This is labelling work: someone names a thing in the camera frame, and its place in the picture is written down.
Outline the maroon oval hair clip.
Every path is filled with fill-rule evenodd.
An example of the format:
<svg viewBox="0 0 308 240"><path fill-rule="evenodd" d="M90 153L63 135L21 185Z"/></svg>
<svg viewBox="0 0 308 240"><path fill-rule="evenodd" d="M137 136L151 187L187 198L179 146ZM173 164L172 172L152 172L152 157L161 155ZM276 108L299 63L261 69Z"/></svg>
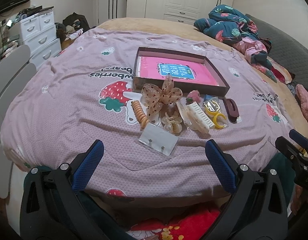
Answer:
<svg viewBox="0 0 308 240"><path fill-rule="evenodd" d="M230 122L236 123L239 117L239 111L235 101L233 99L224 98L223 103Z"/></svg>

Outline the white comb hair clip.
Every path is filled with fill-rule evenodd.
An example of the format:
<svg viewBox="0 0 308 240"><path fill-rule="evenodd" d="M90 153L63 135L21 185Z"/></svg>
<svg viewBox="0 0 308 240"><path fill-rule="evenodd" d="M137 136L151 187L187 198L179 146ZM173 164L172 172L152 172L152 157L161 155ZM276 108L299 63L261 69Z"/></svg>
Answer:
<svg viewBox="0 0 308 240"><path fill-rule="evenodd" d="M187 112L189 120L188 126L190 129L208 134L210 129L214 128L214 123L206 115L206 113L204 113L197 102L186 105L185 110Z"/></svg>

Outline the yellow hoops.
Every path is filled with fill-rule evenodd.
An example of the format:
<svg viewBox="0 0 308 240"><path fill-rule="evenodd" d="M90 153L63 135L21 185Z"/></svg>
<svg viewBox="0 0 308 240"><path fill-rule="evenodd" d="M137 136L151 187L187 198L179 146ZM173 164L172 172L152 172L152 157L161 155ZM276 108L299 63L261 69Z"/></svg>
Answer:
<svg viewBox="0 0 308 240"><path fill-rule="evenodd" d="M211 119L216 129L227 127L227 117L222 113L220 103L216 99L210 99L204 103L204 111Z"/></svg>

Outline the clear bag with earrings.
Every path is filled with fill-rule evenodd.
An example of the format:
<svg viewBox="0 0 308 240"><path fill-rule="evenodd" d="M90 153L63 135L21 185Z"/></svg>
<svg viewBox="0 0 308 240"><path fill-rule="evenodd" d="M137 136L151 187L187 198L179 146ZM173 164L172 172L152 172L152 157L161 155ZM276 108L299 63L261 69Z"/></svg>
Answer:
<svg viewBox="0 0 308 240"><path fill-rule="evenodd" d="M170 156L177 144L178 137L159 126L147 124L139 141L165 156Z"/></svg>

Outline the pearl flower hair claw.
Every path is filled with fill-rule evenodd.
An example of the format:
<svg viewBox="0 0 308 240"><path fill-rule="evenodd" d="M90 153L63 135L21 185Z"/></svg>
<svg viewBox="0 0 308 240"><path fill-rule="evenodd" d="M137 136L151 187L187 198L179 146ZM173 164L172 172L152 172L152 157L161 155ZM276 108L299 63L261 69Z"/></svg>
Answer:
<svg viewBox="0 0 308 240"><path fill-rule="evenodd" d="M178 114L178 112L174 112L171 116L165 113L165 116L162 118L162 124L164 125L164 129L172 134L181 133L183 129L182 121L183 120Z"/></svg>

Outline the blue plastic box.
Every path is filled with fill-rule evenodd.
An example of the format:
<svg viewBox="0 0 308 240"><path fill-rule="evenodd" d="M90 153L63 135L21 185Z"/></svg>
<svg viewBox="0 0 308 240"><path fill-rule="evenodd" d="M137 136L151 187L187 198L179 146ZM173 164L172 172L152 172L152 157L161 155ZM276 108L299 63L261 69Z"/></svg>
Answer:
<svg viewBox="0 0 308 240"><path fill-rule="evenodd" d="M208 101L210 101L210 100L212 100L212 99L213 99L213 96L206 94L206 95L204 96L203 101L204 101L204 102L208 102Z"/></svg>

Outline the pink fluffy hair clip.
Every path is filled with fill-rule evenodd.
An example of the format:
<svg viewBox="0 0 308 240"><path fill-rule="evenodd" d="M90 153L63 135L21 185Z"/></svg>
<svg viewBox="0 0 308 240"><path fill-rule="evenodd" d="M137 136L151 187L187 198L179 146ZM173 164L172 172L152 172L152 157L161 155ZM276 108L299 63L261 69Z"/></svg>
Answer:
<svg viewBox="0 0 308 240"><path fill-rule="evenodd" d="M197 104L201 102L201 96L198 90L191 91L186 97L187 105L192 104L194 102L196 102Z"/></svg>

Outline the beige polka dot bow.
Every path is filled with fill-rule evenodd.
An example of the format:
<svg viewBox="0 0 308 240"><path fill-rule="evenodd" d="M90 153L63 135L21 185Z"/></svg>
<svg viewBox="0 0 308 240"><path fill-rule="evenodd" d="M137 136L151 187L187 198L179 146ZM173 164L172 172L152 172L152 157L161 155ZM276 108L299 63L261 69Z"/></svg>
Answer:
<svg viewBox="0 0 308 240"><path fill-rule="evenodd" d="M144 84L141 93L145 100L146 113L150 121L155 119L164 105L175 103L183 97L182 90L174 86L171 75L166 76L161 88L152 83Z"/></svg>

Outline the pink fluffy cloth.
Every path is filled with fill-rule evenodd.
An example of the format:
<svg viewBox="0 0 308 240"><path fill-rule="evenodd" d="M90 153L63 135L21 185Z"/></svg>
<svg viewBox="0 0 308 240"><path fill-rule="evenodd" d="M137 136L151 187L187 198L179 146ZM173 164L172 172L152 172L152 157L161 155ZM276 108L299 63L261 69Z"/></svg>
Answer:
<svg viewBox="0 0 308 240"><path fill-rule="evenodd" d="M303 85L296 85L296 94L301 103L301 111L304 118L308 122L308 91L304 88Z"/></svg>

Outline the grey padded headboard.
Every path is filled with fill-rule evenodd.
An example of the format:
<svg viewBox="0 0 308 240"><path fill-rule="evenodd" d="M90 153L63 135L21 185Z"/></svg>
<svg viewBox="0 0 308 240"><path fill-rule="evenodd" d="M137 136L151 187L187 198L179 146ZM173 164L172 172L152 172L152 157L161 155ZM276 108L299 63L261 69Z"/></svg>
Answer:
<svg viewBox="0 0 308 240"><path fill-rule="evenodd" d="M301 84L308 91L308 49L296 39L258 18L246 14L253 20L262 38L272 43L269 57L295 75L292 84Z"/></svg>

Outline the pink pajama garment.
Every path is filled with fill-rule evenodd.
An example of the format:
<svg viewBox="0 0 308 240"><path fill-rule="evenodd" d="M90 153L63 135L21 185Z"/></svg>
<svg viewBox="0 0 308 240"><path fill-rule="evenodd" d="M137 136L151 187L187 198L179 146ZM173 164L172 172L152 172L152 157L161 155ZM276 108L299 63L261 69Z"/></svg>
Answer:
<svg viewBox="0 0 308 240"><path fill-rule="evenodd" d="M261 65L271 69L272 64L268 60L267 49L261 41L243 37L241 41L233 44L232 47L242 53L251 66Z"/></svg>

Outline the brown shallow cardboard tray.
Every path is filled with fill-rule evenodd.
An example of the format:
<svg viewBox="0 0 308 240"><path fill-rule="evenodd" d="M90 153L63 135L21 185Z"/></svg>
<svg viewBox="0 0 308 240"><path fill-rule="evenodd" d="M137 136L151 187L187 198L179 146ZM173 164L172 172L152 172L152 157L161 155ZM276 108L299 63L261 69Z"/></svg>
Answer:
<svg viewBox="0 0 308 240"><path fill-rule="evenodd" d="M202 55L160 48L138 48L134 65L134 87L152 83L161 86L170 76L175 87L189 93L224 97L229 84L212 62Z"/></svg>

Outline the dark floral crumpled quilt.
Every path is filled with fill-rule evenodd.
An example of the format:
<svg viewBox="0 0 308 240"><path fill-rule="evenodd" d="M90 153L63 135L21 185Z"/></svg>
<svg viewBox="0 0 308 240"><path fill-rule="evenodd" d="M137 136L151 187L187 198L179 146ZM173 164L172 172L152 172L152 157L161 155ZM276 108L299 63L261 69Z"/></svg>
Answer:
<svg viewBox="0 0 308 240"><path fill-rule="evenodd" d="M258 39L255 23L240 11L224 4L216 6L207 18L196 20L194 27L204 35L229 45L245 37Z"/></svg>

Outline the grey chair back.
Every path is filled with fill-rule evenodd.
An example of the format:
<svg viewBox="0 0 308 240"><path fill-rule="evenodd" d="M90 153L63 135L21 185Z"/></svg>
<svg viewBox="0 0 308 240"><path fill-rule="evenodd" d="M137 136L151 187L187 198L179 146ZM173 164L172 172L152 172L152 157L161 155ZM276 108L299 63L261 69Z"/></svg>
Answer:
<svg viewBox="0 0 308 240"><path fill-rule="evenodd" d="M33 63L30 63L29 59L30 48L27 45L22 45L0 61L0 130L10 103L36 74L36 67ZM13 163L4 155L0 142L1 199L8 197L12 167Z"/></svg>

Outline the white drawer cabinet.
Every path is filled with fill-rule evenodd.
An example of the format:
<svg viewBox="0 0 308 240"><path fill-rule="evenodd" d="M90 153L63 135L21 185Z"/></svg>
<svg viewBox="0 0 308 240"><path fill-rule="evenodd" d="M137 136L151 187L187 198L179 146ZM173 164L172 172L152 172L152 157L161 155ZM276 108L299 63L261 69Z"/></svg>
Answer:
<svg viewBox="0 0 308 240"><path fill-rule="evenodd" d="M41 9L14 23L9 29L9 36L16 35L19 44L29 46L29 61L36 69L62 50L60 39L57 38L53 7Z"/></svg>

